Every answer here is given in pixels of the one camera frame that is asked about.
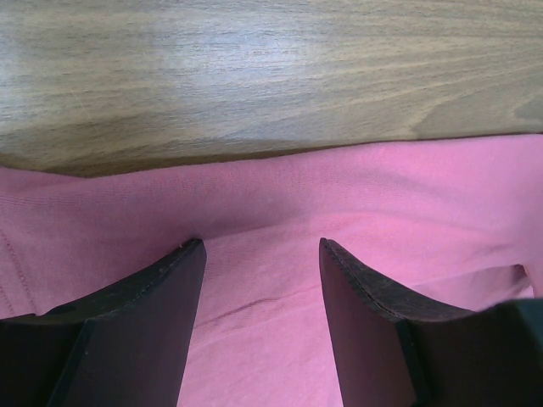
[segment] wood floor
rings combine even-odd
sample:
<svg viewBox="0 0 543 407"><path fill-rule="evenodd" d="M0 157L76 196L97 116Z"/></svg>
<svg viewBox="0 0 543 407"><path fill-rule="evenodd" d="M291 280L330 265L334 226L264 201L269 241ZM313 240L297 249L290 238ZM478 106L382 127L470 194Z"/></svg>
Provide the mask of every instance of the wood floor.
<svg viewBox="0 0 543 407"><path fill-rule="evenodd" d="M542 0L2 0L0 164L543 131Z"/></svg>

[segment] wooden surface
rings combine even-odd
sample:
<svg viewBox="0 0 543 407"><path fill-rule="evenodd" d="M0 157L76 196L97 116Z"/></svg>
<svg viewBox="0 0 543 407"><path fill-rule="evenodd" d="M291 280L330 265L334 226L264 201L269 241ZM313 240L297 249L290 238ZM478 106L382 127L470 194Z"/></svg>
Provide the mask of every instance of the wooden surface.
<svg viewBox="0 0 543 407"><path fill-rule="evenodd" d="M541 0L2 0L0 164L543 131Z"/></svg>

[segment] black object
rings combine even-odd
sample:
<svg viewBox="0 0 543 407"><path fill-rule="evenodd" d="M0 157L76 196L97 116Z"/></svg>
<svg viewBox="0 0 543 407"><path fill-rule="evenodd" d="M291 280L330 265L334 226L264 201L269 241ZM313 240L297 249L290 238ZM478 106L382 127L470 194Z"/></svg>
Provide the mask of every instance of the black object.
<svg viewBox="0 0 543 407"><path fill-rule="evenodd" d="M543 300L459 309L326 239L320 265L345 407L543 406Z"/></svg>
<svg viewBox="0 0 543 407"><path fill-rule="evenodd" d="M205 261L194 240L46 315L0 321L0 406L175 407Z"/></svg>

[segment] pink towel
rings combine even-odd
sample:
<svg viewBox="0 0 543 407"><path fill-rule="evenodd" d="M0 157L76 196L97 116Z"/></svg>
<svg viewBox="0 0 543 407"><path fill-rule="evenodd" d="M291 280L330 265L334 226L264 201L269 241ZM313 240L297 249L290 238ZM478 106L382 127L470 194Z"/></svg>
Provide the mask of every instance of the pink towel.
<svg viewBox="0 0 543 407"><path fill-rule="evenodd" d="M339 406L319 238L470 309L543 293L542 154L531 135L95 179L0 169L0 317L47 312L201 237L179 405Z"/></svg>

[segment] pink fabric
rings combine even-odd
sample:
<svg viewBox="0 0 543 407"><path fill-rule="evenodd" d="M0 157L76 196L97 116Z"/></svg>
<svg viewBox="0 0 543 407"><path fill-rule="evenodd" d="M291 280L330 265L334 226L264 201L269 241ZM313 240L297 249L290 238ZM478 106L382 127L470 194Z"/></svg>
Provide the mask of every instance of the pink fabric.
<svg viewBox="0 0 543 407"><path fill-rule="evenodd" d="M542 153L528 135L89 180L0 169L0 316L44 313L201 237L179 405L341 405L319 238L471 309L531 296L530 281L543 293Z"/></svg>

